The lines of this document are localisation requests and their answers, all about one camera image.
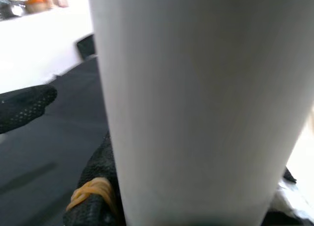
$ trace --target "white tube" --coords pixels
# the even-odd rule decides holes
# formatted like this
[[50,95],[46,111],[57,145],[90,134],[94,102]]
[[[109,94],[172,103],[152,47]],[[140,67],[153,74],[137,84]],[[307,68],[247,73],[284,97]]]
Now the white tube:
[[257,226],[313,101],[314,0],[91,0],[130,226]]

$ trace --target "orange object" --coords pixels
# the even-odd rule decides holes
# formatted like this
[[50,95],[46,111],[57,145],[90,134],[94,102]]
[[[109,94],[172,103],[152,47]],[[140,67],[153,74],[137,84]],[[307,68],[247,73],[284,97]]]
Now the orange object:
[[27,4],[48,3],[47,0],[27,0]]

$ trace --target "white surface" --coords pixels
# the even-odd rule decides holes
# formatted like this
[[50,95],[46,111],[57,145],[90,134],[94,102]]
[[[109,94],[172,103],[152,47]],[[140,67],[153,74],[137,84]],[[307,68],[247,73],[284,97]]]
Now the white surface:
[[313,208],[306,201],[298,186],[284,179],[279,181],[270,206],[271,211],[281,211],[291,217],[314,222]]
[[257,226],[314,91],[314,0],[91,0],[129,226]]
[[314,130],[311,120],[306,122],[287,163],[297,187],[314,211]]
[[88,0],[0,22],[0,93],[42,84],[80,62],[75,42],[93,31]]

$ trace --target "black cloth surface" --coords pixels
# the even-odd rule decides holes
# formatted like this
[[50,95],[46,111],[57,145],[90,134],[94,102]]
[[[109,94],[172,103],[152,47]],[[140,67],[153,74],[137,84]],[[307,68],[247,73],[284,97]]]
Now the black cloth surface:
[[282,212],[268,212],[261,226],[294,226],[294,225],[302,225],[302,226],[312,226],[312,222],[309,220],[302,220],[299,218],[292,218],[290,216],[285,215]]
[[51,85],[37,85],[0,94],[0,134],[22,127],[45,113],[57,96]]
[[0,225],[62,226],[87,161],[108,132],[97,60],[51,83],[46,113],[0,143]]

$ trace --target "white wall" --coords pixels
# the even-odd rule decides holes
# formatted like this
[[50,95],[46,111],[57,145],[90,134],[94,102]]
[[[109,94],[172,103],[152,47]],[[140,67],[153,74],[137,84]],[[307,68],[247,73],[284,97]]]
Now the white wall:
[[75,42],[93,31],[88,0],[0,22],[0,93],[41,84],[80,62]]

